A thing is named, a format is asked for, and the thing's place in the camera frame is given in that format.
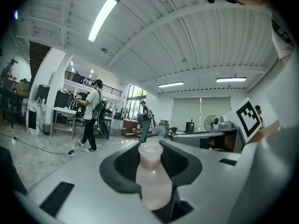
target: plastic bottle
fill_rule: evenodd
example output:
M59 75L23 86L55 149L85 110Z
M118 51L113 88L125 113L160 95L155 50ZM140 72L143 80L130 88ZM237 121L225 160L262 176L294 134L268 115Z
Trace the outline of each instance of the plastic bottle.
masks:
M143 143L138 148L140 164L136 183L141 185L143 203L150 210L164 207L171 200L172 181L162 163L163 147L157 143Z

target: railing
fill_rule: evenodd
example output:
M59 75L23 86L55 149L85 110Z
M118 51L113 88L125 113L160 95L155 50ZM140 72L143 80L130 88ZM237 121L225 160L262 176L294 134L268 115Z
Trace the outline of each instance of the railing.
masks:
M93 87L92 84L94 83L94 80L88 79L88 78L86 78L84 76L81 76L79 74L69 72L67 70L64 73L64 78L67 79L67 80L71 80L73 82L79 83L79 84L89 86L89 87ZM122 93L122 91L119 91L115 88L112 88L112 87L110 87L108 85L104 85L104 84L103 84L101 90L105 93L109 93L109 94L112 94L112 95L115 95L115 96L118 96L118 97L121 97L121 93Z

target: trash can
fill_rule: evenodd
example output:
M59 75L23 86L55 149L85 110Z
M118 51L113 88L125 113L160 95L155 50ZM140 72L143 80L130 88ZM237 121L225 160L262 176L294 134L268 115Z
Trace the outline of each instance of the trash can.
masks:
M49 135L50 134L50 127L51 127L51 125L49 125L49 124L44 124L43 125L43 133L45 135Z

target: box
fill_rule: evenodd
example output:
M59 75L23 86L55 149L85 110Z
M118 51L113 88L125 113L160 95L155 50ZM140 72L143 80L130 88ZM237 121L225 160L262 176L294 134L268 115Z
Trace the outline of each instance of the box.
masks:
M162 120L160 121L160 123L161 123L161 124L169 124L169 121L168 121L168 120L163 120L163 119L162 119Z

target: cable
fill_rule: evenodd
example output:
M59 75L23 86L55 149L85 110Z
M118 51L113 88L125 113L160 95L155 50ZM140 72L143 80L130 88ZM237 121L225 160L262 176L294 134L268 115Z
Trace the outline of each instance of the cable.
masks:
M75 147L74 147L71 151L69 151L67 154L61 154L61 153L50 152L50 151L44 150L44 149L39 148L39 147L35 147L35 146L31 145L31 144L28 144L28 143L23 142L22 140L20 140L20 139L17 138L17 137L12 137L12 136L9 136L9 135L4 134L4 133L1 133L1 132L0 132L0 134L2 134L2 135L4 135L4 136L7 136L7 137L9 137L9 138L12 138L12 139L19 140L19 141L20 141L21 143L23 143L23 144L26 144L26 145L28 145L28 146L31 146L31 147L34 147L34 148L37 148L37 149L40 149L40 150L43 150L43 151L45 151L45 152L47 152L47 153L49 153L49 154L60 154L60 155L71 155L71 154L74 152L74 149L75 149L76 145L78 144L78 142L79 142L79 140L80 140L80 138L81 138L81 136L82 136L82 134L81 134L81 136L80 136L80 138L78 139L78 141L77 141Z

